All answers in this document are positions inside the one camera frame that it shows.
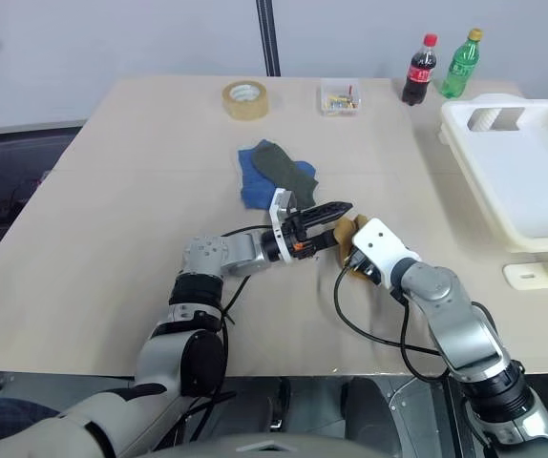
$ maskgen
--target plastic box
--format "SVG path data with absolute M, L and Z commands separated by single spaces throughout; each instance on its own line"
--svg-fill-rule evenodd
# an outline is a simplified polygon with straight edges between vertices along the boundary
M 447 102 L 441 114 L 440 139 L 495 235 L 511 252 L 548 253 L 548 100 L 484 94 Z M 503 273 L 516 289 L 548 287 L 548 261 Z
M 356 78 L 321 80 L 323 115 L 356 115 L 361 107 L 361 88 Z

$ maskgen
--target wooden table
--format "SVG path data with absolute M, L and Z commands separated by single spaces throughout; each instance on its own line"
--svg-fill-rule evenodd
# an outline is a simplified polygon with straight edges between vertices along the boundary
M 127 376 L 167 308 L 185 243 L 265 212 L 240 201 L 237 151 L 262 138 L 317 169 L 317 202 L 382 219 L 425 261 L 454 270 L 487 305 L 530 372 L 548 372 L 548 290 L 518 292 L 448 147 L 437 140 L 442 97 L 408 107 L 398 82 L 361 81 L 356 117 L 323 117 L 317 79 L 256 78 L 270 112 L 231 119 L 221 89 L 239 78 L 153 76 L 120 81 L 0 244 L 0 370 Z M 465 96 L 518 94 L 470 84 Z M 255 275 L 232 315 L 229 375 L 406 373 L 398 350 L 365 341 L 336 317 L 335 249 Z M 229 279 L 228 300 L 238 285 Z M 398 339 L 402 310 L 385 291 L 347 279 L 341 303 L 365 329 Z M 428 344 L 420 313 L 409 342 Z M 442 363 L 413 355 L 419 369 Z

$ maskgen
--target black pole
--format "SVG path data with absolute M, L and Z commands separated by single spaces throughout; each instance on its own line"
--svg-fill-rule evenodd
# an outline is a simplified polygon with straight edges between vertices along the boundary
M 268 76 L 280 76 L 281 67 L 278 61 L 278 45 L 274 27 L 272 0 L 256 0 L 259 28 L 262 32 L 263 59 Z

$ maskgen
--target red bottle cap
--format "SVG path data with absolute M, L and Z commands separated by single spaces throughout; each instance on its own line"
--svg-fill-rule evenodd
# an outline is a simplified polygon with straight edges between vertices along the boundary
M 425 39 L 423 40 L 425 46 L 432 48 L 437 43 L 437 35 L 435 33 L 427 33 Z

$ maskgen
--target masking tape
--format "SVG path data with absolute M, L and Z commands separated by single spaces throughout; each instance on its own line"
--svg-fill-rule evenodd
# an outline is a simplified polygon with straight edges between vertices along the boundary
M 237 81 L 223 89 L 223 107 L 234 119 L 250 121 L 267 114 L 267 91 L 257 81 Z

